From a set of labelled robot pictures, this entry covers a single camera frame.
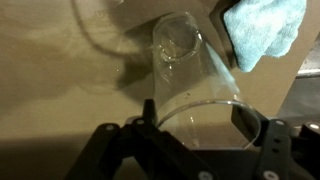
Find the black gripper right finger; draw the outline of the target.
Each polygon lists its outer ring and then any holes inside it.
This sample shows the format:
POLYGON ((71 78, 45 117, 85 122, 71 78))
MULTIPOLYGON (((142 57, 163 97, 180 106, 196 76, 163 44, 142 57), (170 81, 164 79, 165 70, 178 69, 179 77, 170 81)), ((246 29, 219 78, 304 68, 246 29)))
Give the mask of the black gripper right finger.
POLYGON ((281 119, 268 120, 241 105, 232 108, 231 121, 249 141, 260 147, 255 180, 319 180, 320 131, 316 122, 305 122, 294 134, 281 119))

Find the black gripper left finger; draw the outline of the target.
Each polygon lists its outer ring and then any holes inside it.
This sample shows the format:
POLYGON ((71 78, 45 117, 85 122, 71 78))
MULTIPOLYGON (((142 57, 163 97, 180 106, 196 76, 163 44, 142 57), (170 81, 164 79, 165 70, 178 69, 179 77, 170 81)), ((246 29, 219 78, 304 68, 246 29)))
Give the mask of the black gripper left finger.
POLYGON ((114 180, 125 158, 133 157, 148 180, 219 180, 195 152, 156 127, 152 99, 132 123, 99 125, 64 180, 114 180))

